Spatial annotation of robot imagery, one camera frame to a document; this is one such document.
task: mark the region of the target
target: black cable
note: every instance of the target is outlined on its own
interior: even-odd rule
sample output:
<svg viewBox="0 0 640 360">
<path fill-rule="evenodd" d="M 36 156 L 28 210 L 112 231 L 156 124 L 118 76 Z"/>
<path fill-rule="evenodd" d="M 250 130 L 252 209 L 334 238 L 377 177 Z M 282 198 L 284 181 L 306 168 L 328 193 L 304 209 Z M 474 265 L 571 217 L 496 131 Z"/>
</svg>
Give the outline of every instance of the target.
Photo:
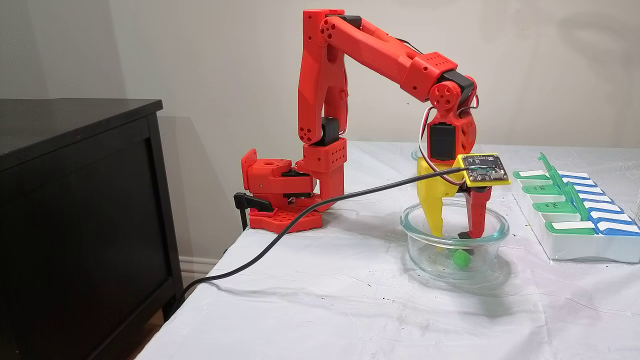
<svg viewBox="0 0 640 360">
<path fill-rule="evenodd" d="M 422 54 L 422 51 L 418 50 L 418 48 L 417 48 L 417 47 L 415 47 L 415 46 L 411 45 L 411 43 L 410 43 L 410 42 L 408 42 L 408 41 L 406 41 L 406 40 L 403 40 L 403 39 L 401 39 L 401 38 L 396 38 L 396 40 L 398 40 L 398 41 L 400 41 L 400 42 L 402 42 L 402 43 L 404 43 L 404 44 L 406 44 L 406 45 L 409 45 L 413 50 L 416 50 L 419 54 Z"/>
<path fill-rule="evenodd" d="M 233 269 L 233 270 L 231 270 L 229 272 L 225 272 L 224 274 L 203 277 L 203 278 L 197 279 L 195 281 L 192 281 L 190 284 L 188 284 L 184 288 L 184 290 L 182 291 L 182 295 L 180 296 L 178 301 L 176 301 L 175 305 L 173 306 L 173 309 L 171 311 L 171 315 L 175 314 L 175 312 L 178 310 L 178 308 L 180 308 L 180 306 L 182 305 L 182 302 L 184 300 L 184 296 L 186 295 L 186 293 L 192 287 L 194 287 L 194 286 L 196 286 L 198 284 L 202 284 L 203 282 L 224 279 L 224 278 L 230 277 L 232 275 L 235 275 L 235 274 L 237 274 L 237 273 L 239 273 L 239 272 L 241 272 L 243 270 L 246 270 L 247 268 L 249 268 L 253 264 L 257 263 L 260 259 L 262 259 L 278 243 L 278 241 L 280 241 L 280 239 L 282 239 L 282 237 L 285 236 L 289 232 L 289 230 L 291 230 L 291 228 L 293 227 L 293 225 L 296 224 L 296 222 L 300 221 L 300 219 L 302 219 L 306 214 L 308 214 L 311 211 L 319 208 L 322 205 L 331 204 L 333 202 L 338 202 L 338 201 L 341 201 L 341 200 L 348 200 L 348 199 L 352 199 L 354 197 L 369 195 L 371 193 L 383 192 L 385 190 L 397 188 L 399 186 L 408 185 L 408 184 L 411 184 L 411 183 L 416 183 L 416 182 L 418 182 L 420 180 L 431 179 L 432 177 L 438 177 L 438 176 L 447 175 L 447 174 L 455 174 L 457 172 L 465 171 L 465 170 L 468 170 L 468 169 L 469 169 L 469 167 L 448 168 L 448 169 L 441 170 L 441 171 L 430 172 L 428 174 L 410 177 L 410 178 L 405 179 L 405 180 L 396 181 L 395 183 L 378 186 L 376 188 L 360 190 L 359 192 L 347 193 L 347 194 L 344 194 L 344 195 L 332 197 L 330 199 L 326 199 L 326 200 L 322 200 L 320 202 L 317 202 L 317 203 L 309 206 L 308 208 L 304 209 L 300 214 L 298 214 L 298 216 L 296 216 L 293 220 L 291 220 L 289 225 L 285 226 L 285 228 L 282 229 L 282 231 L 280 231 L 280 233 L 278 235 L 276 235 L 276 237 L 273 238 L 273 240 L 271 240 L 269 245 L 267 245 L 267 247 L 265 247 L 264 250 L 262 250 L 260 252 L 260 254 L 256 255 L 255 258 L 249 260 L 249 262 L 247 262 L 246 264 L 244 264 L 244 265 L 242 265 L 242 266 L 240 266 L 240 267 L 238 267 L 236 269 Z"/>
</svg>

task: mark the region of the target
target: green ball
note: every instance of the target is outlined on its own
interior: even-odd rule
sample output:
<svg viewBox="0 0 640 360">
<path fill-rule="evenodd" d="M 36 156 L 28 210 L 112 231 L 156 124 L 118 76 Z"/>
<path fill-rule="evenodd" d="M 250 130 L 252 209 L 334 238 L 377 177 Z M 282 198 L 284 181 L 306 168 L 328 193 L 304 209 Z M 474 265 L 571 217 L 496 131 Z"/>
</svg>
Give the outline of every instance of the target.
<svg viewBox="0 0 640 360">
<path fill-rule="evenodd" d="M 459 268 L 466 268 L 471 264 L 471 255 L 463 249 L 458 249 L 453 253 L 453 263 Z"/>
</svg>

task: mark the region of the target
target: wire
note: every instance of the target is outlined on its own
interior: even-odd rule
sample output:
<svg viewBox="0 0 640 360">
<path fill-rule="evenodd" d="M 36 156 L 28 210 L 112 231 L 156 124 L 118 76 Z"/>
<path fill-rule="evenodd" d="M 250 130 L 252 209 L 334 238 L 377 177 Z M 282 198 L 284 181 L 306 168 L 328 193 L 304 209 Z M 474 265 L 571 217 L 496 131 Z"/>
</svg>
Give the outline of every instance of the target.
<svg viewBox="0 0 640 360">
<path fill-rule="evenodd" d="M 429 113 L 431 113 L 432 109 L 433 109 L 433 106 L 430 106 L 429 108 L 427 108 L 427 110 L 424 110 L 424 115 L 422 116 L 422 123 L 420 124 L 420 136 L 418 137 L 418 149 L 420 149 L 420 153 L 422 154 L 422 158 L 424 159 L 424 161 L 426 161 L 427 165 L 429 165 L 429 168 L 431 168 L 432 171 L 437 172 L 438 168 L 431 162 L 431 160 L 427 156 L 426 151 L 422 147 L 422 137 L 424 136 L 424 131 L 427 128 L 427 120 L 429 119 Z M 444 181 L 446 181 L 449 184 L 454 185 L 454 186 L 462 186 L 462 185 L 465 184 L 464 180 L 455 181 L 454 179 L 451 179 L 449 176 L 445 176 L 444 174 L 441 175 L 440 177 Z"/>
<path fill-rule="evenodd" d="M 410 43 L 410 42 L 408 42 L 408 41 L 406 41 L 406 40 L 403 40 L 403 39 L 401 39 L 401 38 L 395 38 L 395 39 L 396 39 L 396 40 L 398 40 L 398 41 L 400 41 L 400 42 L 401 42 L 401 43 L 403 43 L 404 45 L 408 45 L 408 46 L 410 46 L 413 50 L 416 50 L 420 55 L 422 55 L 422 51 L 418 50 L 418 48 L 417 48 L 417 47 L 415 47 L 415 46 L 411 45 L 411 43 Z"/>
<path fill-rule="evenodd" d="M 462 114 L 466 110 L 478 109 L 478 106 L 480 106 L 480 98 L 478 97 L 478 93 L 477 92 L 476 92 L 476 96 L 474 96 L 474 100 L 476 102 L 475 105 L 467 106 L 466 108 L 462 108 L 462 109 L 458 110 L 458 117 L 460 117 L 460 114 Z"/>
<path fill-rule="evenodd" d="M 180 308 L 180 306 L 182 305 L 184 296 L 186 295 L 186 293 L 191 288 L 193 288 L 194 286 L 196 286 L 198 284 L 202 284 L 203 282 L 225 279 L 225 278 L 230 277 L 232 275 L 235 275 L 235 274 L 237 274 L 239 272 L 242 272 L 243 270 L 246 270 L 247 268 L 249 268 L 253 264 L 257 263 L 260 259 L 262 259 L 278 243 L 278 241 L 280 241 L 280 239 L 282 239 L 282 237 L 285 236 L 289 232 L 289 230 L 291 230 L 291 228 L 293 227 L 293 225 L 296 224 L 296 222 L 300 221 L 300 219 L 302 219 L 306 214 L 308 214 L 311 211 L 319 208 L 320 206 L 323 206 L 323 205 L 326 205 L 326 204 L 331 204 L 331 203 L 338 202 L 338 201 L 341 201 L 341 200 L 352 199 L 354 197 L 369 195 L 369 194 L 377 193 L 377 192 L 383 192 L 385 190 L 397 188 L 399 186 L 416 183 L 416 182 L 418 182 L 420 180 L 431 179 L 432 177 L 442 176 L 442 175 L 447 175 L 447 174 L 455 174 L 457 172 L 465 171 L 465 170 L 468 170 L 468 169 L 470 169 L 470 167 L 448 168 L 448 169 L 445 169 L 445 170 L 440 170 L 440 171 L 436 171 L 436 172 L 430 172 L 430 173 L 424 174 L 424 175 L 410 177 L 410 178 L 405 179 L 405 180 L 396 181 L 395 183 L 386 184 L 386 185 L 382 185 L 382 186 L 378 186 L 378 187 L 370 188 L 370 189 L 366 189 L 366 190 L 360 190 L 359 192 L 348 193 L 348 194 L 332 197 L 330 199 L 326 199 L 326 200 L 322 200 L 320 202 L 317 202 L 317 203 L 309 206 L 308 208 L 304 209 L 300 214 L 298 214 L 298 216 L 296 216 L 293 220 L 291 220 L 289 225 L 285 226 L 285 228 L 282 229 L 282 231 L 280 231 L 280 233 L 278 233 L 276 235 L 276 237 L 273 238 L 273 240 L 271 240 L 269 245 L 267 245 L 264 248 L 264 250 L 262 250 L 260 252 L 260 254 L 257 254 L 253 259 L 249 260 L 249 262 L 247 262 L 246 264 L 244 264 L 242 266 L 239 266 L 238 268 L 233 269 L 233 270 L 231 270 L 229 272 L 225 272 L 224 274 L 203 277 L 203 278 L 197 279 L 195 281 L 192 281 L 190 284 L 188 284 L 184 288 L 184 290 L 182 291 L 182 295 L 180 296 L 180 298 L 176 301 L 175 305 L 173 306 L 173 309 L 171 311 L 171 315 L 175 314 L 175 312 L 178 310 L 178 308 Z"/>
<path fill-rule="evenodd" d="M 480 99 L 478 98 L 478 94 L 477 93 L 476 93 L 476 96 L 474 97 L 474 100 L 475 100 L 476 104 L 474 106 L 467 106 L 466 108 L 462 108 L 462 109 L 458 110 L 458 116 L 460 116 L 460 114 L 465 110 L 477 109 L 478 106 L 480 105 Z M 422 147 L 422 138 L 424 137 L 424 132 L 427 129 L 427 123 L 428 123 L 428 120 L 429 120 L 429 114 L 431 113 L 431 110 L 433 108 L 434 108 L 433 106 L 430 106 L 429 108 L 424 110 L 424 115 L 422 116 L 422 122 L 420 123 L 420 136 L 418 137 L 418 149 L 420 149 L 420 153 L 422 154 L 422 158 L 424 159 L 424 161 L 426 161 L 427 165 L 429 165 L 429 168 L 431 168 L 432 171 L 438 171 L 438 168 L 433 164 L 433 162 L 431 162 L 431 160 L 427 156 L 426 151 Z M 446 181 L 449 184 L 454 185 L 454 186 L 462 186 L 462 185 L 465 184 L 464 180 L 455 181 L 454 179 L 451 179 L 449 176 L 441 176 L 441 178 L 444 181 Z"/>
</svg>

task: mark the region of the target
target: wooden floor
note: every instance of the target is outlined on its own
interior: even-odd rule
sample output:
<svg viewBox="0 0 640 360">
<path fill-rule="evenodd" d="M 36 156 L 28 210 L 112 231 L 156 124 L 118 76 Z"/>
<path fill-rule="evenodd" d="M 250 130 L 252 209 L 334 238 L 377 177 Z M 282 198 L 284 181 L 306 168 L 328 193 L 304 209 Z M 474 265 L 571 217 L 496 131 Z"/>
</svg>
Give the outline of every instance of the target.
<svg viewBox="0 0 640 360">
<path fill-rule="evenodd" d="M 154 335 L 158 332 L 158 330 L 160 330 L 160 327 L 162 326 L 163 323 L 164 321 L 163 321 L 162 311 L 158 311 L 154 315 L 154 317 L 152 317 L 151 320 L 149 320 L 149 322 L 145 325 L 145 330 L 143 332 L 142 337 L 132 340 L 131 346 L 129 346 L 128 348 L 133 350 L 127 350 L 127 353 L 122 354 L 121 358 L 126 360 L 135 359 L 136 356 L 140 354 L 142 349 L 145 348 L 145 346 L 151 340 L 151 338 L 153 338 Z"/>
</svg>

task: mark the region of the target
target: white tablecloth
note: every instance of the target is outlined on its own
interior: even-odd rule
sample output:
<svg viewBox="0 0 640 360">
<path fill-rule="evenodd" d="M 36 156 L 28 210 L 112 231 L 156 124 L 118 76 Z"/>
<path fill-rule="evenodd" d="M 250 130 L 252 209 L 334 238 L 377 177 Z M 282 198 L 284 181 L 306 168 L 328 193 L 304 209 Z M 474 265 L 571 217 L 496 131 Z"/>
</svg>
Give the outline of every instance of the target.
<svg viewBox="0 0 640 360">
<path fill-rule="evenodd" d="M 346 191 L 415 174 L 412 143 L 350 142 Z M 478 145 L 509 173 L 587 172 L 627 213 L 640 149 Z M 442 282 L 406 255 L 402 210 L 415 185 L 340 202 L 321 229 L 285 236 L 239 275 L 200 285 L 138 357 L 162 359 L 640 359 L 640 266 L 550 261 L 510 187 L 489 207 L 511 235 L 494 272 Z M 231 270 L 274 237 L 245 231 L 211 270 Z"/>
</svg>

